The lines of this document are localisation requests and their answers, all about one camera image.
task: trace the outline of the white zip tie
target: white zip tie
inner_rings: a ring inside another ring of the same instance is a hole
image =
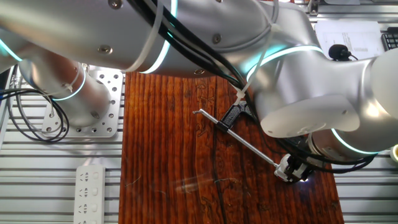
[[[243,87],[242,90],[240,90],[240,89],[238,89],[238,88],[235,88],[236,91],[237,91],[237,92],[236,92],[236,96],[238,97],[238,98],[236,99],[235,103],[234,103],[235,106],[237,106],[237,105],[239,104],[239,102],[246,96],[245,92],[248,90],[250,84],[251,84],[251,83],[253,82],[253,80],[254,80],[254,77],[257,75],[258,70],[260,69],[261,62],[262,62],[262,60],[264,59],[264,57],[265,57],[265,55],[266,55],[266,53],[267,53],[269,44],[270,44],[270,42],[271,42],[271,40],[272,40],[272,38],[273,38],[274,33],[275,33],[275,32],[279,32],[279,31],[281,31],[281,30],[282,30],[282,29],[280,28],[279,25],[277,25],[277,24],[271,24],[271,31],[270,31],[270,33],[269,33],[269,37],[268,37],[267,42],[266,42],[265,47],[264,47],[265,50],[262,52],[262,54],[261,54],[261,56],[260,56],[260,59],[259,59],[257,65],[256,65],[256,68],[254,69],[254,72],[253,72],[253,74],[251,75],[251,78],[248,80],[248,82],[246,83],[246,85]]]

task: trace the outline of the metal screw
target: metal screw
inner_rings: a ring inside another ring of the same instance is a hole
[[[113,49],[109,45],[101,45],[97,51],[101,54],[111,54]]]
[[[213,36],[213,44],[218,44],[221,42],[221,34],[215,34]]]
[[[108,0],[109,6],[111,6],[112,9],[120,9],[122,7],[122,0]]]
[[[195,75],[201,75],[201,74],[203,74],[204,72],[205,72],[205,71],[204,71],[203,69],[197,69],[197,70],[194,71],[193,74],[195,74]]]

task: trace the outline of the black device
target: black device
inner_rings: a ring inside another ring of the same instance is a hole
[[[331,57],[335,61],[347,62],[347,61],[350,61],[350,59],[349,59],[350,56],[353,56],[353,55],[351,54],[351,52],[348,50],[347,46],[345,46],[345,45],[335,44],[329,48],[329,57]]]
[[[398,47],[398,27],[388,27],[387,33],[381,35],[384,50],[388,51]]]

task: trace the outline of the wood grain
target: wood grain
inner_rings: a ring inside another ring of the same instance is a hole
[[[235,99],[220,78],[128,73],[119,223],[343,223],[332,174],[286,184],[274,168],[212,122]],[[256,126],[233,130],[276,162]],[[270,147],[281,150],[267,138]]]

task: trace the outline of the metal plate with holes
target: metal plate with holes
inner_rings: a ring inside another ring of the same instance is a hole
[[[70,127],[67,138],[109,138],[115,135],[118,129],[118,114],[120,109],[120,98],[123,86],[123,74],[120,70],[90,66],[89,74],[103,83],[109,90],[111,102],[108,112],[98,120],[97,123],[87,127]],[[47,103],[45,114],[51,114],[51,106]],[[58,128],[60,118],[55,114],[53,117],[45,116],[42,126],[43,131]]]

